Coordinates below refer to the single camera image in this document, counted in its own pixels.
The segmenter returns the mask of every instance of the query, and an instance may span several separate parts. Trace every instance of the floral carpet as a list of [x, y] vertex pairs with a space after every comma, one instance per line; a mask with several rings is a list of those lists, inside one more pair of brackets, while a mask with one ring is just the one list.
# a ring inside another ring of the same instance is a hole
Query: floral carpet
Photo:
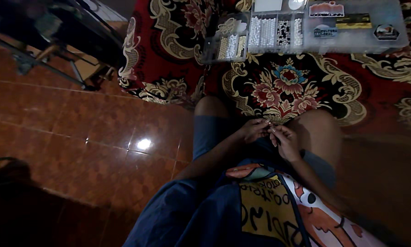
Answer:
[[[411, 41], [411, 2], [402, 9]], [[411, 136], [411, 42], [390, 55], [248, 54], [211, 68], [205, 92], [230, 99], [238, 115], [285, 123], [320, 108], [346, 133]]]
[[249, 11], [252, 0], [141, 0], [119, 84], [160, 104], [192, 109], [203, 95], [217, 95], [239, 116], [285, 123], [325, 109], [346, 133], [411, 136], [411, 0], [401, 3], [410, 45], [389, 55], [248, 54], [206, 66], [200, 61], [213, 17]]

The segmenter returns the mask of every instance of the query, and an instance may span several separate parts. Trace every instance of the knee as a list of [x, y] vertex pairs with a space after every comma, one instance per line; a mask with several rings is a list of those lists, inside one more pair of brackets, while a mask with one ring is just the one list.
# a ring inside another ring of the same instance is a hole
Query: knee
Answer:
[[221, 100], [218, 97], [206, 96], [198, 101], [198, 104], [196, 104], [196, 108], [203, 107], [204, 105], [216, 105], [216, 104], [222, 104]]
[[202, 98], [195, 107], [195, 115], [228, 117], [224, 103], [214, 96], [206, 96]]
[[329, 112], [325, 110], [310, 110], [300, 115], [300, 118], [305, 119], [311, 122], [312, 124], [338, 126], [337, 120]]

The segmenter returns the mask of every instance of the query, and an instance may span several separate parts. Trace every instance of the leg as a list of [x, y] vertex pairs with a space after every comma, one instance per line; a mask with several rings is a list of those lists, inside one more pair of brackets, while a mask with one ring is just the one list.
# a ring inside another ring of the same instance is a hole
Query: leg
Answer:
[[336, 168], [342, 134], [332, 115], [324, 110], [310, 110], [293, 119], [288, 127], [297, 133], [301, 149], [318, 155]]
[[195, 107], [195, 116], [209, 115], [228, 118], [228, 111], [219, 98], [206, 96], [202, 98]]
[[193, 160], [228, 137], [231, 128], [229, 114], [224, 104], [216, 97], [202, 98], [195, 108]]

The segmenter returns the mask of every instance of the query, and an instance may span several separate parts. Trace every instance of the label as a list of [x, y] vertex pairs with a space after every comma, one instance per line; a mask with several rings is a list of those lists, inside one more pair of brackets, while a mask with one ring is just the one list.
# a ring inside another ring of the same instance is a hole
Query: label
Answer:
[[335, 1], [318, 3], [309, 7], [310, 17], [343, 17], [344, 5], [336, 4]]
[[378, 40], [396, 40], [399, 32], [392, 25], [379, 25], [374, 31]]
[[338, 35], [336, 27], [317, 27], [314, 29], [315, 38], [334, 38]]
[[338, 29], [369, 29], [372, 28], [369, 14], [346, 14], [345, 17], [337, 18]]

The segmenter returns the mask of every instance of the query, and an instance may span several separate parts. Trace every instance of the hand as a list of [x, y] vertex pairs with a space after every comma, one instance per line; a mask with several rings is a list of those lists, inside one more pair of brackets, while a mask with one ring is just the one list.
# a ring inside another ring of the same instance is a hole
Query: hand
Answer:
[[238, 134], [245, 143], [249, 144], [257, 140], [257, 138], [268, 136], [268, 132], [265, 129], [268, 127], [268, 123], [269, 120], [265, 119], [249, 120], [235, 134]]
[[274, 147], [279, 148], [279, 154], [285, 160], [289, 162], [295, 162], [302, 160], [302, 157], [298, 148], [297, 134], [290, 128], [283, 125], [271, 126], [268, 129], [270, 133], [270, 139]]

